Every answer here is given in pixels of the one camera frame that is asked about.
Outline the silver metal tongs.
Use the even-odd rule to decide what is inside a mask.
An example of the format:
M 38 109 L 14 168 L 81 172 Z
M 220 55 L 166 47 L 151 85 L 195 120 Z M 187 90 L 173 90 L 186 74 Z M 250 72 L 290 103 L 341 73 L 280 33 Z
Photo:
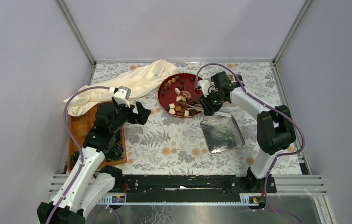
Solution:
M 188 109 L 188 110 L 193 109 L 193 110 L 197 110 L 200 112 L 203 111 L 202 105 L 199 102 L 197 102 L 191 98 L 186 98 L 185 100 L 180 99 L 180 100 L 178 100 L 178 103 L 184 109 Z

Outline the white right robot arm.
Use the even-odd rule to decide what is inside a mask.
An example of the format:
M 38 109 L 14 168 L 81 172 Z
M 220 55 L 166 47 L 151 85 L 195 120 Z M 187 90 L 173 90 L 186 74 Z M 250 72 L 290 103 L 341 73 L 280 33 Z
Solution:
M 197 80 L 196 88 L 203 93 L 199 103 L 206 116 L 214 115 L 224 102 L 228 102 L 241 107 L 255 118 L 260 150 L 255 162 L 247 170 L 245 186 L 252 192 L 263 191 L 278 156 L 285 153 L 296 140 L 289 108 L 265 103 L 251 94 L 240 79 L 232 82 L 225 72 L 215 74 L 210 81 Z

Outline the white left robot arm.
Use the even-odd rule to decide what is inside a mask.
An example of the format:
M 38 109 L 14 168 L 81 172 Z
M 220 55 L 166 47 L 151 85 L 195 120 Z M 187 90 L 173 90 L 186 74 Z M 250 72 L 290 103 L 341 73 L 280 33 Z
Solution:
M 84 224 L 91 210 L 108 191 L 122 188 L 122 171 L 104 166 L 93 184 L 95 171 L 105 159 L 105 150 L 118 143 L 116 134 L 125 123 L 146 124 L 150 109 L 141 102 L 127 106 L 115 101 L 99 104 L 94 126 L 86 135 L 79 158 L 61 189 L 50 202 L 42 202 L 37 215 L 40 224 Z

